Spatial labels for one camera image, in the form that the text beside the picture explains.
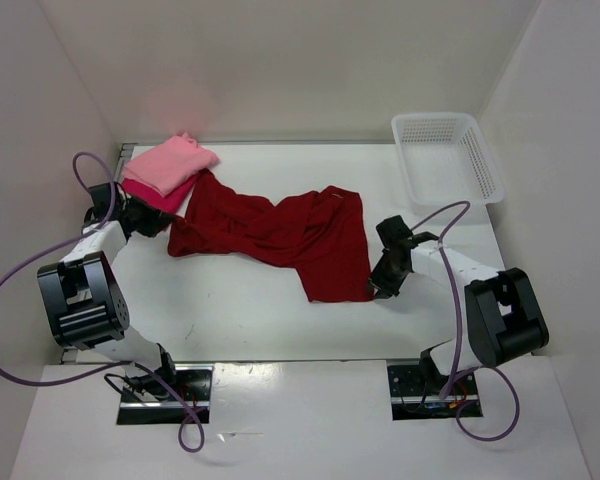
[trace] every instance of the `pink cloth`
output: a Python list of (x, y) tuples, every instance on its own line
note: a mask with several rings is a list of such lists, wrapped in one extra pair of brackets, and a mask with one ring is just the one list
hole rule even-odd
[(184, 133), (131, 160), (124, 167), (122, 176), (143, 183), (166, 197), (191, 175), (211, 168), (219, 161), (215, 153), (199, 147)]
[(167, 213), (176, 213), (182, 205), (182, 202), (187, 198), (189, 192), (193, 189), (199, 173), (196, 173), (189, 177), (189, 179), (182, 185), (177, 187), (166, 197), (161, 196), (153, 188), (147, 187), (144, 183), (136, 182), (130, 178), (122, 180), (122, 188), (125, 192), (135, 197), (138, 197), (147, 202), (153, 208), (162, 210)]

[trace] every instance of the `wire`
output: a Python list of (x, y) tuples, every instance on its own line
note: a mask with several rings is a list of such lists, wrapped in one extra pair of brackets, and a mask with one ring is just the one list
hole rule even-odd
[(460, 350), (462, 348), (462, 309), (460, 307), (460, 292), (458, 292), (458, 285), (456, 284), (456, 280), (453, 276), (453, 270), (451, 268), (451, 264), (449, 263), (449, 258), (447, 257), (447, 254), (444, 251), (444, 245), (442, 242), (444, 241), (444, 238), (446, 237), (447, 233), (449, 233), (449, 230), (451, 230), (451, 228), (456, 223), (458, 223), (460, 219), (464, 217), (464, 215), (469, 211), (469, 209), (471, 208), (471, 203), (469, 203), (467, 200), (460, 200), (459, 202), (450, 203), (449, 205), (436, 210), (431, 215), (426, 217), (424, 220), (421, 220), (413, 227), (413, 230), (416, 230), (418, 227), (427, 223), (432, 218), (440, 215), (442, 212), (445, 212), (450, 208), (454, 208), (460, 205), (464, 206), (462, 211), (458, 215), (456, 215), (446, 227), (444, 227), (442, 233), (438, 237), (438, 247), (440, 251), (440, 256), (442, 257), (442, 263), (444, 263), (444, 268), (447, 271), (447, 275), (449, 277), (449, 283), (451, 284), (451, 294), (453, 295), (453, 305), (456, 311), (456, 346), (455, 351), (453, 353), (453, 361), (451, 363), (451, 372), (449, 373), (449, 379), (440, 391), (441, 398), (447, 398), (449, 392), (451, 391), (451, 386), (456, 381), (456, 374), (458, 373), (458, 364), (460, 363)]
[(104, 381), (107, 382), (107, 385), (109, 385), (111, 388), (113, 388), (116, 392), (120, 394), (120, 396), (122, 397), (121, 399), (124, 399), (125, 395), (127, 395), (133, 398), (138, 403), (144, 403), (142, 399), (140, 399), (133, 391), (125, 392), (123, 389), (118, 388), (117, 385), (113, 383), (113, 380), (111, 380), (111, 378), (118, 378), (122, 380), (123, 384), (127, 385), (131, 389), (131, 385), (129, 385), (127, 379), (124, 378), (122, 375), (116, 375), (115, 373), (106, 373), (103, 378)]
[(465, 403), (467, 401), (467, 397), (469, 396), (469, 392), (465, 388), (464, 384), (462, 382), (460, 382), (459, 380), (453, 385), (454, 394), (456, 392), (456, 385), (458, 385), (460, 390), (462, 390), (463, 397), (460, 399), (460, 401), (458, 401), (458, 395), (455, 395), (455, 401), (451, 405), (449, 405), (449, 408), (451, 408), (451, 409), (454, 409), (454, 408), (462, 405), (463, 403)]
[[(187, 397), (185, 397), (185, 396), (184, 396), (184, 392), (182, 391), (182, 387), (180, 387), (180, 388), (178, 389), (178, 393), (180, 393), (180, 396), (181, 396), (182, 398), (184, 398), (185, 400), (187, 399)], [(187, 418), (187, 412), (183, 410), (183, 413), (184, 413), (184, 418)]]
[[(469, 405), (474, 405), (474, 404), (478, 403), (477, 400), (469, 400), (467, 402), (464, 402), (462, 405), (460, 405), (458, 407), (458, 409), (456, 410), (456, 423), (458, 424), (458, 427), (460, 427), (460, 430), (462, 430), (462, 432), (465, 435), (468, 435), (469, 437), (473, 438), (474, 440), (478, 440), (480, 442), (497, 442), (498, 440), (502, 440), (504, 437), (506, 437), (511, 432), (513, 432), (513, 430), (518, 425), (518, 420), (520, 420), (520, 398), (518, 397), (518, 392), (516, 392), (516, 389), (513, 386), (513, 384), (511, 383), (511, 380), (509, 380), (507, 378), (507, 376), (500, 371), (499, 368), (495, 368), (495, 367), (493, 367), (493, 368), (482, 367), (482, 368), (487, 368), (488, 370), (493, 370), (498, 375), (500, 375), (500, 377), (504, 380), (504, 383), (506, 383), (507, 387), (509, 387), (509, 390), (511, 390), (511, 395), (513, 396), (513, 402), (515, 404), (513, 420), (511, 421), (511, 424), (509, 424), (509, 426), (506, 428), (506, 430), (504, 432), (500, 433), (499, 435), (495, 435), (493, 437), (482, 437), (480, 435), (476, 435), (475, 433), (472, 433), (469, 430), (467, 430), (467, 427), (465, 427), (462, 424), (462, 422), (460, 421), (460, 416), (462, 415), (462, 411), (465, 408), (467, 408)], [(478, 370), (478, 369), (477, 368), (469, 369), (466, 372), (463, 372), (460, 375), (460, 378), (464, 377), (465, 375), (469, 375), (470, 373), (474, 372), (475, 370)]]
[[(11, 277), (13, 277), (16, 273), (18, 273), (20, 270), (22, 270), (23, 268), (31, 265), (33, 262), (39, 260), (40, 258), (55, 252), (56, 250), (59, 250), (61, 248), (64, 248), (68, 245), (72, 245), (80, 240), (82, 240), (83, 238), (86, 238), (90, 235), (93, 235), (94, 233), (96, 233), (96, 231), (98, 231), (106, 222), (109, 221), (109, 218), (111, 217), (111, 214), (113, 212), (113, 208), (114, 208), (114, 204), (115, 204), (115, 195), (116, 195), (116, 188), (115, 188), (115, 182), (113, 179), (113, 175), (111, 174), (111, 172), (109, 171), (109, 168), (107, 167), (107, 164), (104, 162), (104, 160), (102, 160), (100, 157), (98, 157), (97, 155), (91, 153), (91, 152), (78, 152), (75, 154), (75, 156), (73, 157), (72, 160), (72, 166), (73, 166), (73, 173), (76, 176), (76, 179), (78, 180), (78, 183), (80, 183), (80, 185), (82, 186), (82, 188), (85, 191), (89, 191), (88, 187), (86, 186), (86, 184), (84, 183), (84, 181), (82, 180), (82, 177), (80, 176), (80, 172), (78, 172), (78, 160), (81, 157), (89, 157), (92, 160), (95, 160), (101, 167), (102, 169), (105, 171), (106, 175), (107, 175), (107, 180), (109, 181), (109, 187), (110, 187), (110, 191), (111, 191), (111, 198), (109, 200), (109, 209), (107, 210), (107, 214), (104, 216), (104, 218), (102, 219), (102, 221), (98, 224), (98, 226), (92, 230), (89, 230), (86, 233), (81, 234), (78, 237), (74, 237), (71, 238), (69, 240), (65, 240), (64, 242), (60, 242), (57, 245), (54, 245), (52, 247), (49, 247), (39, 253), (36, 253), (35, 255), (32, 255), (31, 257), (29, 257), (28, 259), (24, 260), (23, 262), (19, 263), (18, 265), (16, 265), (15, 267), (11, 268), (11, 270), (9, 270), (6, 274), (4, 274), (1, 278), (0, 278), (0, 288), (9, 280), (11, 279)], [(6, 370), (4, 370), (2, 367), (0, 367), (0, 376), (3, 377), (6, 380), (9, 380), (13, 383), (16, 383), (18, 385), (24, 385), (27, 387), (54, 387), (57, 385), (65, 385), (67, 383), (71, 383), (71, 382), (75, 382), (77, 380), (81, 380), (83, 378), (87, 378), (90, 377), (92, 375), (96, 375), (100, 372), (104, 372), (105, 370), (110, 370), (112, 368), (116, 368), (116, 367), (123, 367), (123, 366), (127, 366), (127, 365), (131, 365), (133, 362), (127, 362), (127, 361), (123, 361), (123, 362), (114, 362), (114, 363), (109, 363), (107, 365), (103, 365), (101, 367), (98, 368), (94, 368), (93, 370), (89, 370), (88, 372), (85, 373), (81, 373), (79, 375), (75, 375), (73, 377), (69, 377), (69, 378), (63, 378), (60, 380), (52, 380), (52, 381), (46, 381), (46, 382), (41, 382), (41, 381), (34, 381), (34, 380), (27, 380), (24, 378), (19, 378), (16, 377), (15, 375), (12, 375), (11, 373), (7, 372)], [(182, 422), (182, 424), (180, 425), (180, 429), (178, 430), (178, 442), (180, 443), (180, 446), (186, 450), (187, 452), (199, 452), (200, 450), (202, 450), (202, 447), (204, 446), (204, 429), (202, 427), (202, 423), (200, 422), (200, 419), (198, 418), (198, 416), (196, 415), (196, 412), (193, 408), (191, 408), (187, 402), (184, 401), (184, 399), (182, 399), (174, 390), (173, 388), (171, 388), (171, 386), (169, 386), (169, 384), (167, 384), (167, 382), (165, 382), (159, 375), (155, 374), (154, 372), (152, 372), (150, 369), (148, 369), (147, 367), (145, 367), (144, 365), (140, 365), (138, 363), (133, 363), (134, 366), (136, 366), (137, 368), (139, 368), (140, 370), (144, 371), (147, 373), (147, 375), (149, 375), (150, 377), (152, 377), (155, 381), (157, 381), (167, 392), (169, 392), (171, 395), (174, 396), (174, 398), (176, 400), (178, 400), (178, 402), (180, 402), (182, 404), (182, 406), (184, 407), (184, 409), (187, 411), (188, 416), (185, 418), (185, 420)], [(184, 443), (184, 440), (182, 439), (182, 435), (183, 435), (183, 431), (184, 431), (184, 427), (185, 425), (187, 425), (188, 423), (194, 422), (196, 424), (196, 426), (198, 427), (198, 430), (200, 432), (200, 444), (196, 447), (196, 448), (191, 448), (189, 446), (187, 446)]]
[(196, 402), (196, 392), (193, 390), (193, 387), (191, 385), (189, 385), (188, 383), (185, 383), (184, 386), (186, 387), (186, 392), (189, 392), (189, 395), (191, 395), (191, 403), (193, 403), (193, 406), (196, 407), (197, 406), (197, 402)]
[(407, 404), (404, 402), (404, 395), (402, 394), (400, 383), (398, 382), (396, 386), (398, 387), (398, 394), (400, 395), (400, 400), (402, 400), (402, 407), (404, 408), (404, 411), (407, 413), (418, 413), (418, 410), (424, 406), (424, 402), (427, 400), (427, 384), (425, 383), (423, 387), (420, 403), (418, 403), (418, 405), (416, 405), (414, 408), (407, 408)]
[[(444, 268), (447, 272), (447, 276), (449, 277), (449, 283), (451, 285), (451, 294), (453, 295), (453, 304), (454, 304), (455, 312), (456, 312), (456, 345), (455, 345), (455, 350), (453, 353), (453, 361), (451, 363), (451, 371), (449, 372), (449, 379), (447, 380), (447, 383), (444, 385), (444, 387), (442, 387), (442, 390), (440, 391), (441, 398), (446, 398), (449, 395), (451, 388), (459, 379), (478, 370), (478, 368), (469, 368), (467, 370), (464, 370), (463, 372), (458, 373), (458, 364), (460, 363), (460, 353), (461, 353), (461, 349), (462, 349), (462, 309), (460, 306), (460, 293), (458, 291), (458, 285), (456, 283), (456, 279), (453, 276), (453, 269), (451, 268), (451, 263), (449, 262), (449, 258), (447, 257), (447, 254), (444, 251), (444, 245), (443, 245), (443, 240), (444, 240), (445, 236), (447, 235), (447, 233), (449, 233), (449, 230), (451, 230), (451, 228), (456, 223), (458, 223), (460, 221), (460, 219), (469, 211), (469, 209), (471, 208), (471, 203), (468, 202), (467, 200), (460, 200), (458, 202), (450, 203), (449, 205), (446, 205), (446, 206), (440, 208), (439, 210), (436, 210), (431, 215), (427, 216), (424, 220), (421, 220), (420, 222), (418, 222), (412, 229), (412, 230), (416, 230), (418, 227), (422, 226), (423, 224), (425, 224), (432, 218), (436, 217), (437, 215), (440, 215), (442, 212), (445, 212), (445, 211), (449, 210), (450, 208), (457, 207), (460, 205), (464, 205), (464, 208), (462, 209), (462, 211), (458, 215), (456, 215), (453, 218), (453, 220), (451, 220), (447, 224), (446, 227), (444, 227), (444, 229), (442, 230), (442, 233), (440, 233), (440, 236), (438, 237), (438, 247), (439, 247), (438, 249), (440, 251), (440, 256), (442, 257), (442, 262), (444, 263)], [(502, 440), (516, 428), (516, 425), (518, 424), (518, 420), (520, 418), (520, 400), (518, 398), (518, 393), (516, 392), (515, 387), (513, 386), (511, 381), (507, 378), (507, 376), (504, 373), (502, 373), (499, 369), (491, 368), (491, 370), (495, 371), (498, 375), (500, 375), (500, 377), (502, 377), (502, 379), (505, 381), (505, 383), (511, 390), (511, 394), (513, 395), (513, 400), (515, 403), (515, 413), (514, 413), (513, 421), (511, 422), (509, 427), (504, 432), (502, 432), (501, 434), (496, 435), (494, 437), (481, 437), (479, 435), (475, 435), (475, 434), (469, 432), (469, 430), (467, 430), (466, 427), (464, 425), (462, 425), (462, 422), (460, 421), (460, 415), (462, 414), (462, 411), (469, 405), (477, 403), (477, 400), (471, 400), (468, 402), (464, 402), (462, 405), (460, 405), (458, 407), (458, 409), (456, 410), (456, 423), (458, 424), (460, 429), (466, 435), (473, 438), (474, 440), (479, 440), (481, 442), (495, 442), (498, 440)]]

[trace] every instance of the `white table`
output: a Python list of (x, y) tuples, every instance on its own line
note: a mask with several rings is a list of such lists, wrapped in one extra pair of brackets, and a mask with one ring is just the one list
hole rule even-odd
[[(47, 367), (43, 379), (89, 368)], [(451, 419), (392, 421), (382, 361), (217, 364), (200, 454), (180, 450), (177, 425), (116, 426), (119, 396), (97, 375), (38, 389), (11, 480), (589, 478), (549, 358), (503, 370), (520, 395), (520, 422), (483, 444)], [(466, 425), (499, 433), (511, 395), (493, 373), (476, 380), (485, 416)], [(192, 445), (196, 432), (187, 432)]]
[[(360, 193), (369, 258), (382, 245), (375, 226), (400, 214), (408, 225), (422, 215), (409, 206), (392, 144), (214, 144), (218, 180), (239, 193), (278, 202), (333, 184)], [(150, 147), (136, 147), (136, 156)], [(187, 202), (183, 205), (184, 213)], [(439, 233), (446, 216), (429, 228)], [(418, 357), (454, 336), (451, 294), (409, 277), (400, 297), (371, 303), (320, 304), (306, 299), (297, 273), (242, 255), (167, 255), (168, 236), (131, 238), (113, 263), (131, 323), (160, 342), (176, 361), (286, 361)], [(448, 236), (450, 246), (502, 267), (484, 207)], [(93, 360), (80, 352), (79, 361)]]

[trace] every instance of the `clothing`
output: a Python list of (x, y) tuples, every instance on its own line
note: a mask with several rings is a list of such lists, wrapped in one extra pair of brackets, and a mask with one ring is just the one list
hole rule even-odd
[(219, 162), (215, 153), (199, 147), (188, 134), (171, 137), (125, 165), (122, 176), (166, 197), (191, 175)]
[(295, 268), (309, 301), (364, 302), (371, 272), (362, 200), (327, 187), (278, 205), (240, 195), (200, 172), (187, 211), (171, 225), (169, 255), (232, 253)]
[(199, 176), (200, 174), (198, 173), (190, 176), (186, 182), (177, 187), (166, 197), (161, 196), (153, 188), (147, 187), (145, 184), (136, 182), (130, 178), (125, 178), (121, 185), (122, 188), (124, 188), (124, 191), (129, 195), (144, 200), (151, 207), (167, 213), (176, 213), (180, 208), (180, 205), (182, 205), (182, 202), (184, 202), (187, 195), (189, 195), (193, 189)]

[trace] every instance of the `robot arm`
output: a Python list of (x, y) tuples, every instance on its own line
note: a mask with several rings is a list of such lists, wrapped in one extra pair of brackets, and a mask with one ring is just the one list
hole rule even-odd
[[(110, 198), (109, 184), (90, 189), (94, 207), (87, 232), (98, 228)], [(157, 343), (146, 340), (129, 323), (129, 310), (116, 283), (110, 262), (135, 231), (155, 236), (173, 217), (133, 197), (118, 193), (112, 220), (83, 238), (60, 262), (38, 271), (38, 284), (55, 341), (62, 347), (94, 350), (112, 361), (140, 363), (175, 382), (175, 366)], [(125, 367), (130, 385), (138, 391), (166, 398), (164, 389), (133, 364)]]
[[(414, 234), (400, 216), (380, 223), (383, 255), (369, 278), (376, 298), (389, 298), (409, 273), (419, 273), (449, 286), (438, 238)], [(504, 272), (444, 247), (462, 309), (463, 336), (458, 371), (496, 367), (545, 346), (549, 332), (527, 275), (520, 269)], [(451, 372), (455, 339), (422, 352), (420, 366), (426, 380), (442, 386)]]

